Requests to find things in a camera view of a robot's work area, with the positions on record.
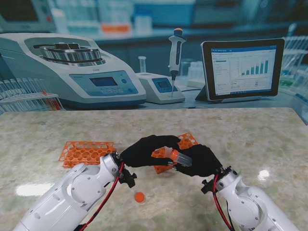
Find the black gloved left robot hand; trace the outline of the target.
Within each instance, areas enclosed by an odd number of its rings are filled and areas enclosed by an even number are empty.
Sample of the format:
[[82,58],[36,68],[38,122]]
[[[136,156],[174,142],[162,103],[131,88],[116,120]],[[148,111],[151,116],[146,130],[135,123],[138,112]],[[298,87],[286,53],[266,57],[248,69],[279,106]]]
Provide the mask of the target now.
[[168,147],[179,150],[180,139],[173,135],[151,135],[141,138],[121,153],[123,162],[128,167],[171,166],[173,160],[167,157],[152,157],[152,153],[160,148]]

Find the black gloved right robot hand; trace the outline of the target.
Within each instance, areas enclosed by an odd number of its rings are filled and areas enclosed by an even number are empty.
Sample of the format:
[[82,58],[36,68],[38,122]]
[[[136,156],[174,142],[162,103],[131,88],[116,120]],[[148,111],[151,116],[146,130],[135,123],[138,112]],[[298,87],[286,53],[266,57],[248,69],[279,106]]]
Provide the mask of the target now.
[[208,177],[216,174],[222,167],[222,164],[216,158],[212,150],[205,145],[194,145],[188,149],[183,149],[180,153],[192,159],[192,165],[189,167],[181,164],[174,165],[174,168],[188,176]]

